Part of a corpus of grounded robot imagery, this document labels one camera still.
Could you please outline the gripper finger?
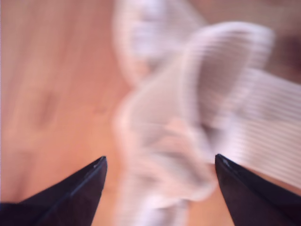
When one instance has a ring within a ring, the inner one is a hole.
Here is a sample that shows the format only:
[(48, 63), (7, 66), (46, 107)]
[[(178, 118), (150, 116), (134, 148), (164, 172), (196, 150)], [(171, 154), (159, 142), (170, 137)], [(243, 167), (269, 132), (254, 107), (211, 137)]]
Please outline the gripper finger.
[(101, 199), (106, 173), (107, 159), (102, 156), (21, 204), (33, 207), (35, 226), (90, 226)]
[(223, 198), (236, 226), (299, 226), (301, 197), (225, 156), (215, 157)]

